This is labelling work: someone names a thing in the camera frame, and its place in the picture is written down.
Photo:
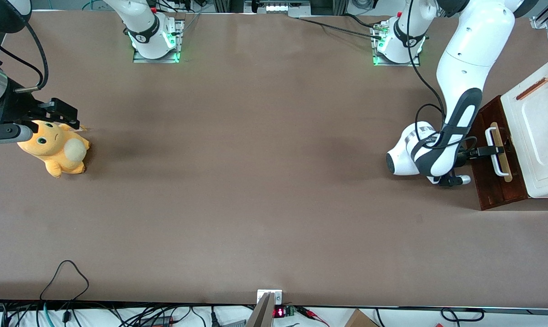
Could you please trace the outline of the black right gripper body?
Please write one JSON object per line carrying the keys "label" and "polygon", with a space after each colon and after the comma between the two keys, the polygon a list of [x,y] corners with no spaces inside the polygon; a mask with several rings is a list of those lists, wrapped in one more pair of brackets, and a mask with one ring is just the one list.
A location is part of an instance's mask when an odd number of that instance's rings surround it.
{"label": "black right gripper body", "polygon": [[13,80],[0,82],[0,124],[20,124],[22,121],[52,122],[47,112],[31,93],[15,93],[20,84]]}

